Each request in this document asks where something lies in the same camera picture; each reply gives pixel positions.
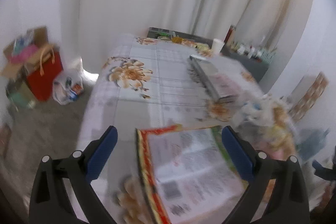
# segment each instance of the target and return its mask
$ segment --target trash bag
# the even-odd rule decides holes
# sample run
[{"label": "trash bag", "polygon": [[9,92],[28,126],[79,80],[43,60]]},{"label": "trash bag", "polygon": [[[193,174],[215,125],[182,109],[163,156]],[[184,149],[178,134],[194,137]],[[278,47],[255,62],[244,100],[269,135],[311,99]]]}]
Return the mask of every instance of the trash bag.
[{"label": "trash bag", "polygon": [[62,71],[53,81],[52,97],[60,105],[77,100],[83,91],[83,80],[75,69]]}]

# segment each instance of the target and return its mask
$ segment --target pink cloth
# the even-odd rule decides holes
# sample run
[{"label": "pink cloth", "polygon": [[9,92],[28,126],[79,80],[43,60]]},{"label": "pink cloth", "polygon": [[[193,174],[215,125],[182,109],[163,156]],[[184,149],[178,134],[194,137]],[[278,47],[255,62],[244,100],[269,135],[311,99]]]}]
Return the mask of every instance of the pink cloth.
[{"label": "pink cloth", "polygon": [[18,55],[12,56],[10,58],[10,62],[12,64],[23,63],[29,57],[31,57],[38,49],[39,48],[35,44],[30,44],[25,47]]}]

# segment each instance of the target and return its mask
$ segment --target red bag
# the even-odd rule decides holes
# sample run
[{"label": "red bag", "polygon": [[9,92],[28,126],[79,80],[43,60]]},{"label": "red bag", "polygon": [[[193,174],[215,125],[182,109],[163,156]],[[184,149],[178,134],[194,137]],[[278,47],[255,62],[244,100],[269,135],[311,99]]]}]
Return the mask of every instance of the red bag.
[{"label": "red bag", "polygon": [[40,69],[27,76],[27,83],[30,90],[39,101],[46,101],[53,91],[53,80],[63,70],[59,52],[52,51],[52,57],[42,64],[45,50],[40,57]]}]

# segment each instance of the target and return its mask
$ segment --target gray floor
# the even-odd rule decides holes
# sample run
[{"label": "gray floor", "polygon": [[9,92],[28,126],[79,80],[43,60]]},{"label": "gray floor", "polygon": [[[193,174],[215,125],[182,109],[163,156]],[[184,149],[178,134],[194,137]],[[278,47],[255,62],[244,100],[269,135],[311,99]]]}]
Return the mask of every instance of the gray floor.
[{"label": "gray floor", "polygon": [[0,157],[0,186],[23,220],[36,170],[43,155],[68,157],[76,148],[86,104],[94,82],[83,78],[84,93],[73,103],[59,105],[52,98],[34,109],[13,108],[13,129],[5,159]]}]

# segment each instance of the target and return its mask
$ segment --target bag handle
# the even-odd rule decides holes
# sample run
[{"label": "bag handle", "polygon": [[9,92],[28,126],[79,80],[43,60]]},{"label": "bag handle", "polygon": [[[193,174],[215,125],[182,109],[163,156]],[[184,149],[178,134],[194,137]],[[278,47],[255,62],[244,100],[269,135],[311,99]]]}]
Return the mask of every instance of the bag handle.
[{"label": "bag handle", "polygon": [[43,54],[46,50],[51,50],[52,52],[52,63],[54,64],[55,63],[55,53],[54,53],[54,50],[53,48],[49,48],[49,47],[45,47],[42,52],[41,52],[41,56],[40,56],[40,75],[43,76],[44,75],[44,70],[43,70],[43,67],[42,67],[42,59],[43,59]]}]

